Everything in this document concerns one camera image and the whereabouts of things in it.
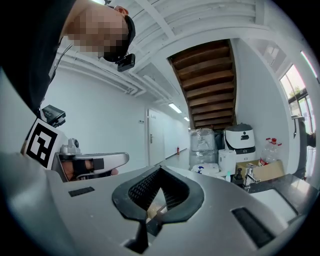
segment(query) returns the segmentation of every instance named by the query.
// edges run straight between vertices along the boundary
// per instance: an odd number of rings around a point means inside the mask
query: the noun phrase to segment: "black headband camera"
[[[118,65],[117,70],[119,72],[133,68],[136,62],[136,56],[133,53],[127,55],[129,45],[136,36],[135,24],[129,16],[125,16],[124,19],[128,27],[126,40],[123,40],[121,45],[116,46],[115,52],[105,52],[103,55],[107,62],[114,62]]]

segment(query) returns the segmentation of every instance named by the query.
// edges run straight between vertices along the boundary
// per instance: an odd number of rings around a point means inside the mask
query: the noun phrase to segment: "floor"
[[[189,169],[189,149],[185,149],[180,154],[175,154],[160,163],[163,166],[172,166],[181,169]]]

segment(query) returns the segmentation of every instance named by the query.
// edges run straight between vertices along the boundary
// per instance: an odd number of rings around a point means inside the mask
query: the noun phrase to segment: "ear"
[[[129,12],[128,12],[128,10],[127,9],[125,9],[125,8],[123,8],[123,7],[121,7],[121,6],[116,6],[116,7],[114,7],[114,9],[117,11],[117,12],[119,12],[119,13],[121,13],[121,14],[123,14],[123,15],[128,15],[129,14]]]

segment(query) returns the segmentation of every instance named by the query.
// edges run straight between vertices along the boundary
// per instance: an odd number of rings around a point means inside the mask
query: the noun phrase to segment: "cardboard box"
[[[237,162],[235,166],[235,170],[238,168],[242,168],[241,175],[245,178],[247,164],[258,165],[259,160],[247,161],[247,162]],[[264,166],[258,166],[253,169],[253,174],[257,177],[257,179],[261,179],[262,182],[268,181],[271,179],[275,179],[285,175],[284,167],[282,165],[282,161],[278,160],[272,163],[269,163]]]

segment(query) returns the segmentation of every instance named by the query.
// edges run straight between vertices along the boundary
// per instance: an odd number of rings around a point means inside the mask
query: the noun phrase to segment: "wooden staircase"
[[[192,129],[235,123],[236,69],[229,40],[183,50],[169,58],[189,108]]]

